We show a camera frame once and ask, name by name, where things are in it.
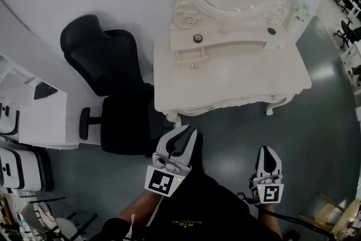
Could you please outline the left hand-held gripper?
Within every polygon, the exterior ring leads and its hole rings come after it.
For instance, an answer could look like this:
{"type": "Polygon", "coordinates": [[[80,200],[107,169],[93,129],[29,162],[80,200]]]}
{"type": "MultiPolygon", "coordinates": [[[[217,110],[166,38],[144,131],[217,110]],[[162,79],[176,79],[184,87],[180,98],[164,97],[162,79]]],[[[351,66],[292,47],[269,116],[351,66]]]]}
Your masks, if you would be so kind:
{"type": "Polygon", "coordinates": [[[197,129],[191,125],[174,128],[164,134],[147,167],[144,188],[170,197],[189,175],[189,165],[196,143],[197,129]]]}

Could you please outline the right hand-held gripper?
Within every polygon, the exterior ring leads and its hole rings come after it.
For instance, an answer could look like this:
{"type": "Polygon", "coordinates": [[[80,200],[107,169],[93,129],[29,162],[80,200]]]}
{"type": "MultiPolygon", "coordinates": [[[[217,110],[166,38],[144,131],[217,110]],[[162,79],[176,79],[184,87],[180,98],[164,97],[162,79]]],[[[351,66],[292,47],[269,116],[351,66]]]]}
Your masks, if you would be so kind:
{"type": "Polygon", "coordinates": [[[251,180],[251,192],[254,205],[278,204],[281,201],[284,184],[281,175],[282,162],[279,155],[269,146],[262,146],[256,161],[256,177],[251,180]],[[272,176],[267,171],[267,152],[272,156],[272,176]]]}

